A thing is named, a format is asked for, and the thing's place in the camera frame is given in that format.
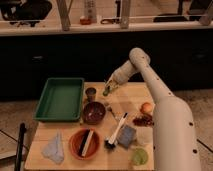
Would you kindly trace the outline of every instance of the sponge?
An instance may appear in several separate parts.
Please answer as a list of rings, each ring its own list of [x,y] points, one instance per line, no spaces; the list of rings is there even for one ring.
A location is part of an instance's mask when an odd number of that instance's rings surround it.
[[[131,142],[135,137],[136,129],[130,127],[129,125],[124,125],[123,128],[120,130],[118,136],[118,143],[122,145],[124,148],[128,149]]]

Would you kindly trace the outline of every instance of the onion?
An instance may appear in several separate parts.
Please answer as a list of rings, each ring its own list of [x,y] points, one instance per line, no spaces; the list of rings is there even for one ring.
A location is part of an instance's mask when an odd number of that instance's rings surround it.
[[[145,102],[141,105],[140,112],[142,114],[151,114],[152,109],[153,109],[152,104],[149,102]]]

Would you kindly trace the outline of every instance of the black cabinet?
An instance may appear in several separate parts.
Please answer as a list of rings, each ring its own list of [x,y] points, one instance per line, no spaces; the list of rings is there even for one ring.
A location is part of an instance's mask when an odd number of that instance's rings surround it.
[[[134,47],[172,90],[211,88],[211,37],[212,29],[0,37],[0,99],[38,98],[48,77],[102,82]]]

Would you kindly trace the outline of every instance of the green tray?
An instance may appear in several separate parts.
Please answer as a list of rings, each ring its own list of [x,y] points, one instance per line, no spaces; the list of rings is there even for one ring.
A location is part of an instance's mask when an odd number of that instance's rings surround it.
[[[80,118],[83,78],[49,78],[44,86],[34,119],[77,121]]]

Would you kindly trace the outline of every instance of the small bowl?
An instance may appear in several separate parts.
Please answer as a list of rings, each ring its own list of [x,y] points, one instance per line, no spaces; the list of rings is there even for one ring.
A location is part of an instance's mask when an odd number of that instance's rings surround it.
[[[93,135],[87,150],[87,153],[85,156],[79,155],[79,149],[82,143],[82,140],[84,138],[85,132],[88,129],[81,129],[78,132],[76,132],[69,140],[69,149],[71,154],[76,158],[80,160],[88,160],[95,156],[96,152],[98,151],[100,147],[100,137],[96,131],[93,129]]]
[[[83,120],[84,122],[96,125],[99,124],[106,113],[105,106],[100,102],[90,102],[83,109]]]

